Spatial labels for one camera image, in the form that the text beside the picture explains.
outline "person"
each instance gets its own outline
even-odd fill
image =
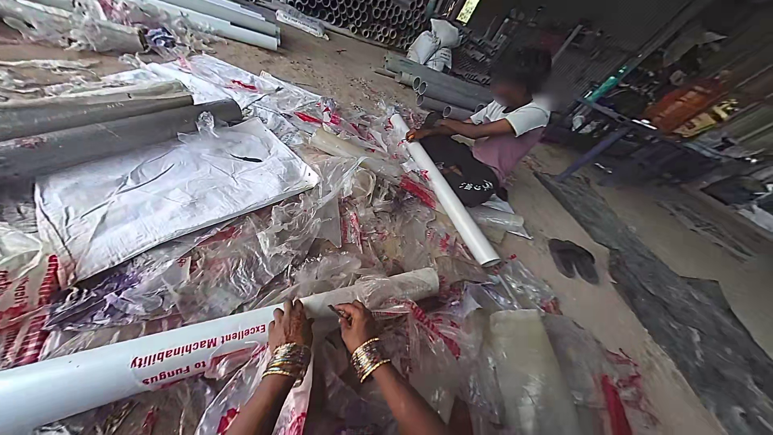
[[[540,93],[550,76],[550,52],[522,48],[497,61],[491,70],[494,101],[464,122],[430,113],[407,140],[421,145],[467,207],[498,194],[515,165],[539,142],[550,120],[550,99]],[[476,139],[473,147],[451,139]]]
[[[403,435],[446,435],[438,413],[394,368],[380,348],[373,314],[355,300],[335,308],[341,336],[352,354],[352,365],[361,382],[375,382],[390,407]],[[311,361],[312,322],[306,318],[300,300],[285,302],[274,310],[268,325],[272,353],[261,383],[240,409],[228,428],[228,435],[265,435],[274,430],[282,405],[296,382],[303,379]]]

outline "bangle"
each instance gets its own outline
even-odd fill
[[[378,337],[362,343],[354,352],[352,352],[352,365],[357,371],[359,382],[365,382],[365,379],[380,366],[390,362],[389,358],[381,356]]]
[[[306,376],[308,364],[312,361],[312,350],[303,344],[287,343],[274,349],[274,354],[266,365],[262,378],[268,375],[284,375],[295,378],[298,386]]]

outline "white t-shirt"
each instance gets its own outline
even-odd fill
[[[534,98],[510,113],[505,113],[505,109],[493,101],[470,117],[475,124],[506,119],[516,132],[480,138],[472,147],[472,155],[489,165],[501,183],[505,183],[510,171],[539,142],[550,120],[550,102],[546,98]]]
[[[505,113],[506,106],[492,101],[478,113],[470,117],[473,124],[494,122],[507,119],[515,130],[516,136],[520,136],[535,128],[544,127],[550,120],[550,101],[545,97],[535,97],[532,102],[517,108],[510,113]]]

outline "dark hair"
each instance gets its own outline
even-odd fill
[[[540,90],[550,76],[552,65],[548,50],[524,47],[502,55],[492,66],[489,75],[493,81],[521,84],[533,94]]]

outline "hand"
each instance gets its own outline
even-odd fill
[[[274,349],[287,343],[312,345],[312,322],[307,319],[300,300],[284,302],[284,310],[274,310],[274,319],[268,324],[268,348]]]
[[[339,318],[341,337],[349,352],[354,352],[362,343],[378,336],[376,319],[362,302],[355,300],[352,303],[341,303],[335,308],[349,317],[349,319]]]
[[[408,133],[405,135],[405,140],[409,142],[422,140],[423,138],[429,136],[430,133],[431,131],[427,128],[419,128],[419,129],[412,128],[408,130]]]

